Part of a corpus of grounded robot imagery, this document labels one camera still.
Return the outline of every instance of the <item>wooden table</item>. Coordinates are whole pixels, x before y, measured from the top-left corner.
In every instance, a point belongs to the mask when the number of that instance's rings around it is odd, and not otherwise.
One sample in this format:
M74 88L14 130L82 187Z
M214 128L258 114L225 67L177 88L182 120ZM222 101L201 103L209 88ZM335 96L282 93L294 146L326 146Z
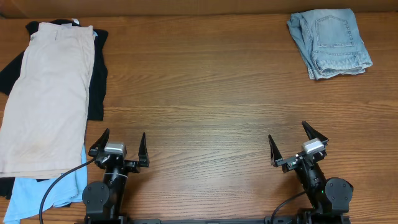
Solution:
M80 19L109 31L105 118L88 122L86 146L110 128L110 139L124 141L132 159L147 133L150 168L130 175L123 211L162 220L270 215L302 188L294 172L270 165L267 135L292 156L307 140L300 124L306 120L330 139L320 162L325 176L355 187L352 222L396 222L398 14L357 14L374 65L362 75L322 81L308 79L288 19ZM27 47L29 21L0 20L0 68ZM1 117L6 100L0 94ZM102 179L103 170L88 170L89 182ZM0 198L0 217L7 204ZM303 196L279 214L308 206ZM75 203L46 211L44 219L73 223L84 215L85 206Z

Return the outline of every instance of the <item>light blue denim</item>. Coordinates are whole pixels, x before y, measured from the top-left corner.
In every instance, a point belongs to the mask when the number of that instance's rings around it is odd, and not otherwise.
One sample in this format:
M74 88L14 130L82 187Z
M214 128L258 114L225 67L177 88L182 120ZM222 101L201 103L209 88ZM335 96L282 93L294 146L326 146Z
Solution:
M287 21L310 79L364 73L373 63L351 9L294 13Z
M86 162L86 150L81 151L81 163ZM3 222L20 224L23 218L39 214L40 203L44 193L57 178L41 182L35 179L16 177L10 203ZM83 190L87 186L87 167L82 167L58 182L45 199L43 211L54 207L62 207L70 202L81 202Z

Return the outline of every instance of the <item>wall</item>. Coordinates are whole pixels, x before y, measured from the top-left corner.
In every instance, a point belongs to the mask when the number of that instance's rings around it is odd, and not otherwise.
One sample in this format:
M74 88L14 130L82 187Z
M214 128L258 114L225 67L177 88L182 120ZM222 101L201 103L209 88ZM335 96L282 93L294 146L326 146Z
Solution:
M352 8L398 11L397 0L0 0L9 18L291 13Z

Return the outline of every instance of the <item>wood grain surface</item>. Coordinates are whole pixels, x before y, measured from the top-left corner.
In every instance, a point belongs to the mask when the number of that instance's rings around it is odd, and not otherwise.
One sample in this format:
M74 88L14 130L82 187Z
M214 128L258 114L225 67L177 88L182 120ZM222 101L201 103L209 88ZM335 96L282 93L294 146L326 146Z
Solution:
M270 215L302 189L293 172L270 165L267 135L292 156L307 140L306 120L330 139L325 176L355 187L352 222L396 222L398 14L356 16L374 65L322 81L308 79L287 14L80 19L109 31L105 117L88 122L86 146L110 128L132 159L147 133L150 168L130 175L123 211L162 220ZM27 47L29 21L0 20L0 69ZM0 94L0 117L6 100ZM88 177L101 180L103 170L89 165ZM7 204L0 198L0 217ZM303 196L280 214L308 206ZM74 203L44 218L64 224L84 215Z

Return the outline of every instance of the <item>jeans back pocket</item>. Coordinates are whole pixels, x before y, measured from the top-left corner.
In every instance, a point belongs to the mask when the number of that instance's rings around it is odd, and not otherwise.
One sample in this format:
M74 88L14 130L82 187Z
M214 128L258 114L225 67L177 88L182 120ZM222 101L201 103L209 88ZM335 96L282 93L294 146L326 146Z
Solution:
M347 20L326 16L316 26L319 47L355 46Z

